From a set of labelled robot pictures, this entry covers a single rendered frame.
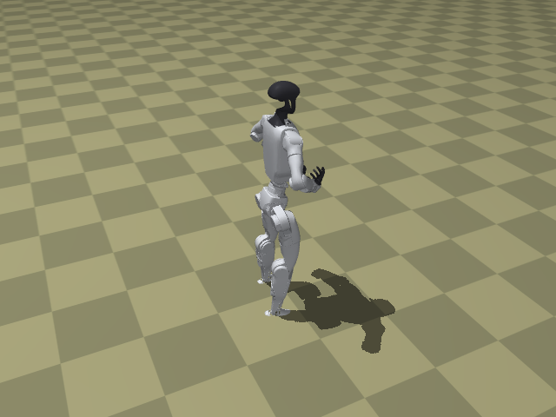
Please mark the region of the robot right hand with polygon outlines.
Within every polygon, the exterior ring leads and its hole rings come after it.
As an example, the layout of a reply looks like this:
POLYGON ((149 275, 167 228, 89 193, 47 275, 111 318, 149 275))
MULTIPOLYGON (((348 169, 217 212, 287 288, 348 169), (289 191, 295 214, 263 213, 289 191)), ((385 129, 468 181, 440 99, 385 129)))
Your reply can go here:
MULTIPOLYGON (((323 176, 324 176, 324 174, 325 174, 325 169, 324 169, 324 167, 322 167, 321 169, 320 169, 319 167, 316 167, 316 168, 319 170, 319 173, 320 173, 320 174, 318 174, 317 171, 316 171, 315 169, 313 169, 313 171, 315 172, 315 174, 316 174, 317 177, 315 177, 312 173, 310 173, 310 175, 314 178, 314 181, 316 182, 316 184, 320 186, 320 185, 321 185, 322 178, 323 178, 323 176)), ((309 177, 308 177, 308 178, 309 178, 309 177)), ((310 178, 309 178, 309 179, 310 179, 310 178)))

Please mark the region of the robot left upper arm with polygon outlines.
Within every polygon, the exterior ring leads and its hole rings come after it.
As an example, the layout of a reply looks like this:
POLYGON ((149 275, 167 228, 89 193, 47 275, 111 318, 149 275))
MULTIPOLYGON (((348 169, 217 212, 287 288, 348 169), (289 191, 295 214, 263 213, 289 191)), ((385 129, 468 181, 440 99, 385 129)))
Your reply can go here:
POLYGON ((263 115, 261 120, 251 129, 250 137, 255 142, 260 142, 262 140, 262 138, 263 138, 263 124, 269 116, 273 116, 273 115, 263 115))

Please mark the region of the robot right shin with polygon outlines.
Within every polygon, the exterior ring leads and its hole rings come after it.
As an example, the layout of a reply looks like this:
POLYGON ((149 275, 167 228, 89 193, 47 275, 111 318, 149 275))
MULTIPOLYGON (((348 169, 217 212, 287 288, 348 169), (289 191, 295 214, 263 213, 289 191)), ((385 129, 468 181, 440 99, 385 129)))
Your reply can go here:
POLYGON ((270 289, 270 295, 272 295, 271 315, 275 315, 275 312, 277 310, 278 312, 276 313, 276 315, 279 314, 281 305, 288 292, 293 271, 294 269, 291 273, 289 273, 287 267, 285 266, 279 266, 275 268, 274 274, 272 275, 270 289))

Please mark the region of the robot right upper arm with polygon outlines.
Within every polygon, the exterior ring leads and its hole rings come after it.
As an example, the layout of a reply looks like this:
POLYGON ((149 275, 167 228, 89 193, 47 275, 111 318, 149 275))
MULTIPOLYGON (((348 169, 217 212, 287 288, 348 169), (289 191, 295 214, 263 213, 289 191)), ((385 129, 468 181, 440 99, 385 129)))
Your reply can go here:
POLYGON ((291 178, 289 178, 289 186, 292 190, 306 189, 304 186, 303 175, 303 140, 296 132, 287 130, 283 138, 282 146, 288 153, 288 164, 291 170, 291 178))

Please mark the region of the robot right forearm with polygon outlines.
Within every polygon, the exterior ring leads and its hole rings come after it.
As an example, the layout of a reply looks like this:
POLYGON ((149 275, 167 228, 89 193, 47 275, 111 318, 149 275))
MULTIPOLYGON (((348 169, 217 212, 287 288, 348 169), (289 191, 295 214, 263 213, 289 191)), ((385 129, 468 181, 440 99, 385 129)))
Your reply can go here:
POLYGON ((310 193, 313 192, 315 193, 318 189, 321 188, 321 185, 317 185, 316 182, 314 181, 314 179, 309 179, 307 178, 304 174, 302 175, 302 180, 304 183, 304 186, 306 187, 306 189, 301 189, 301 192, 304 193, 310 193))

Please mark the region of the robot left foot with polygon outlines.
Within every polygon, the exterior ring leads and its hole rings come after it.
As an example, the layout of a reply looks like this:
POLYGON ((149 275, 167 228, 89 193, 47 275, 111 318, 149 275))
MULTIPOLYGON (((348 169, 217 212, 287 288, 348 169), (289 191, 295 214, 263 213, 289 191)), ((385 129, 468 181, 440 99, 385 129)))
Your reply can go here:
MULTIPOLYGON (((271 277, 271 280, 270 280, 270 281, 272 281, 272 275, 270 275, 270 277, 271 277)), ((260 280, 258 280, 257 282, 258 282, 259 284, 262 284, 262 283, 264 282, 264 280, 262 279, 262 281, 261 281, 261 279, 260 279, 260 280)))

